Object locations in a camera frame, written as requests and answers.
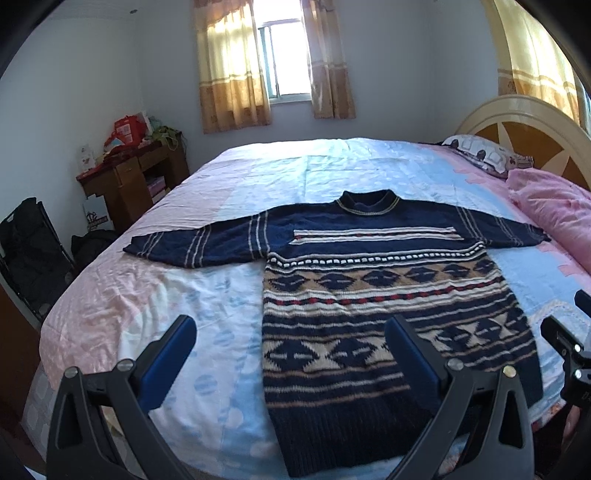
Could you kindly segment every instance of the patterned pillowcase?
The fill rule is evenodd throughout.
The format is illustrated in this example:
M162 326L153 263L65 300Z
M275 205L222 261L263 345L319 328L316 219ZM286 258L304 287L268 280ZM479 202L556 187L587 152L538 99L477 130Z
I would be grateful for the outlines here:
M533 157L524 157L500 145L476 135L454 135L445 139L449 147L488 174L506 180L514 168L531 168Z

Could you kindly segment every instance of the window frame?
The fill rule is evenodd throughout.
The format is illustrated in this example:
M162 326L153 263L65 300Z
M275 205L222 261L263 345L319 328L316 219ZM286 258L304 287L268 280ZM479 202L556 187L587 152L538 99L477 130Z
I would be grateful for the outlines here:
M275 105L277 103L294 103L294 102L311 102L312 95L311 93L288 93L286 95L281 94L281 90L279 88L279 81L277 80L277 66L275 64L275 50L273 48L273 35L270 27L274 25L286 25L292 23L300 23L302 27L304 22L302 22L301 18L286 18L284 20L273 20L268 22L263 22L261 25L257 25L256 29L258 30L259 36L258 40L261 45L261 53L262 53L262 61L263 67L265 70L265 85L267 86L267 95L269 96L269 103ZM267 44L265 39L265 29L269 30L269 39L271 40L270 50L271 55L273 56L272 59L269 59L267 56ZM271 66L274 71L275 76L275 91L277 92L276 96L271 96L271 92L273 91L271 84Z

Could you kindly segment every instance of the curtain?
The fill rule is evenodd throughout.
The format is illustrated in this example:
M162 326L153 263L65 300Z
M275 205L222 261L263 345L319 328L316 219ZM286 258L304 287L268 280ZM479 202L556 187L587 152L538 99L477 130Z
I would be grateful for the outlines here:
M355 118L349 73L333 0L300 0L310 52L315 118Z
M482 3L499 59L499 95L544 100L590 132L587 94L548 31L515 0Z
M194 0L205 133L271 123L252 0Z

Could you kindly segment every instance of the screw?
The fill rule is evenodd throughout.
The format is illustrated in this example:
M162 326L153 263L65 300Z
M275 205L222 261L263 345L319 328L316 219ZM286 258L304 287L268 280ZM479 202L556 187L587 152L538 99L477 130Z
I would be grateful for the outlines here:
M78 369L76 367L66 368L64 372L64 377L66 378L74 378L78 374Z
M450 358L447 361L447 366L452 370L459 372L464 368L464 362L462 362L459 358Z
M134 366L134 361L131 358L124 358L117 362L117 370L120 372L128 372Z
M515 367L512 367L510 365L504 366L503 373L506 377L509 378L515 378L517 376L517 370L515 370Z

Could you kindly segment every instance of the window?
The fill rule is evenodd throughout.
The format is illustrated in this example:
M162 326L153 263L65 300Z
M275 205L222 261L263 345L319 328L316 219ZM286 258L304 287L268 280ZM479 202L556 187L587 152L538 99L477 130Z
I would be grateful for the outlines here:
M310 100L300 0L255 0L254 8L271 103Z

